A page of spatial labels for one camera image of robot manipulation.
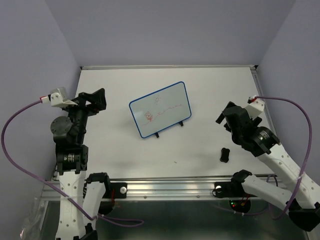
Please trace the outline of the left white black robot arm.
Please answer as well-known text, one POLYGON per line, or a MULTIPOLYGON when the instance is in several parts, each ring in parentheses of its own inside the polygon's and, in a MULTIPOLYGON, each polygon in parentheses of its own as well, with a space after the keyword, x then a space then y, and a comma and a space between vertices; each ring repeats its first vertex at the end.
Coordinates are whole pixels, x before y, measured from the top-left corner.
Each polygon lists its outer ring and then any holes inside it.
POLYGON ((96 221, 103 197, 111 193, 107 173, 87 175, 89 148, 84 145, 88 117, 107 108, 105 89, 81 92, 67 98, 65 88, 49 95, 50 104, 67 112, 50 125, 55 143, 56 167, 60 190, 57 240, 96 240, 96 221))

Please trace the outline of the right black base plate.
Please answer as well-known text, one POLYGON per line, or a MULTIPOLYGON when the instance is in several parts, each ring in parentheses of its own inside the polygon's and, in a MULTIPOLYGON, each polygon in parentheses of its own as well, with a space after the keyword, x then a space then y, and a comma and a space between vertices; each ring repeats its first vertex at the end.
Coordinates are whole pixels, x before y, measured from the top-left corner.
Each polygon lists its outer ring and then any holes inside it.
POLYGON ((234 192, 232 183, 230 181, 215 182, 211 193, 214 197, 219 199, 233 197, 234 192))

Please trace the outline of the blue-framed small whiteboard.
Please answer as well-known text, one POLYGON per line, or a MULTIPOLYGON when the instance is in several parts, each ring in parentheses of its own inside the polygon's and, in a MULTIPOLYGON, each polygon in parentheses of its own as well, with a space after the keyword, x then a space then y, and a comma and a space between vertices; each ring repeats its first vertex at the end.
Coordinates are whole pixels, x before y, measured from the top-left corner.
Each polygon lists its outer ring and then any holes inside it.
POLYGON ((139 135, 143 139, 183 123, 192 116, 183 81, 132 100, 128 106, 139 135))

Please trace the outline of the black whiteboard eraser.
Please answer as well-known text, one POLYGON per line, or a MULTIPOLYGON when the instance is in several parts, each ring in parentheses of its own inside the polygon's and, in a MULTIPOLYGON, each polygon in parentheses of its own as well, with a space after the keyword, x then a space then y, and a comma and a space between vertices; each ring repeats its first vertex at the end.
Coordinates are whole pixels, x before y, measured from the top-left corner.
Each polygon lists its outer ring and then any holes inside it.
POLYGON ((220 161, 222 163, 227 163, 229 161, 229 157, 230 157, 230 149, 223 147, 221 149, 221 154, 220 154, 220 161))

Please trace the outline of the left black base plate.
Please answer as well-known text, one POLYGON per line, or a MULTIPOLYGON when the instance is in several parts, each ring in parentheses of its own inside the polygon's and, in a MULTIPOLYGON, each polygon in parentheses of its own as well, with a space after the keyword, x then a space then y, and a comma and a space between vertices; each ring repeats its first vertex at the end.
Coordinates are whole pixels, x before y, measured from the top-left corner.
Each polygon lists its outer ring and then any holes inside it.
POLYGON ((106 187, 103 200, 126 199, 128 191, 128 184, 126 182, 111 182, 106 187))

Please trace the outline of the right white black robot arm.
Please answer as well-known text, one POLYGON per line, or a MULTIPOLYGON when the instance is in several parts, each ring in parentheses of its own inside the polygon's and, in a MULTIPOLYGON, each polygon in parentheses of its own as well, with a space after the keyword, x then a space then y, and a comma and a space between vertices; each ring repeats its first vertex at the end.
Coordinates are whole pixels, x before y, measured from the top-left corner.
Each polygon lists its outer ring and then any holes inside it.
POLYGON ((216 182, 216 198, 258 197, 282 210, 300 229, 311 232, 320 224, 320 186, 289 156, 279 138, 267 127, 260 126, 265 103, 260 97, 246 107, 229 102, 216 122, 226 121, 233 143, 268 166, 286 189, 263 181, 247 170, 233 174, 230 181, 216 182))

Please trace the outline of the aluminium extrusion rail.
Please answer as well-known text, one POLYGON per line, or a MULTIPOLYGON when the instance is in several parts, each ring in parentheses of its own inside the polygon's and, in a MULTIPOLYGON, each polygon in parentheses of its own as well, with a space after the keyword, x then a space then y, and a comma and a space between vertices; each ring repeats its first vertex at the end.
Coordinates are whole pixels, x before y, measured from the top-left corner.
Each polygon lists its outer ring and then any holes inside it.
POLYGON ((214 183, 230 182, 230 176, 218 177, 176 177, 176 178, 125 178, 111 179, 110 182, 127 183, 125 199, 118 202, 144 201, 211 201, 245 199, 245 193, 233 193, 232 197, 217 198, 212 195, 214 183))

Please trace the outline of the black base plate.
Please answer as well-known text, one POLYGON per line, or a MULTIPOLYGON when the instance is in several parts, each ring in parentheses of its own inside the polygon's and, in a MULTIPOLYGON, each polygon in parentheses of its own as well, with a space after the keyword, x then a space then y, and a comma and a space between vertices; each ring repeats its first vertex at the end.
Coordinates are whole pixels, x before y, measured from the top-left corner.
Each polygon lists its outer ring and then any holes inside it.
POLYGON ((126 182, 111 182, 106 187, 103 200, 126 199, 128 191, 128 184, 126 182))
POLYGON ((234 192, 232 183, 230 181, 215 182, 211 193, 214 197, 219 199, 233 197, 234 192))

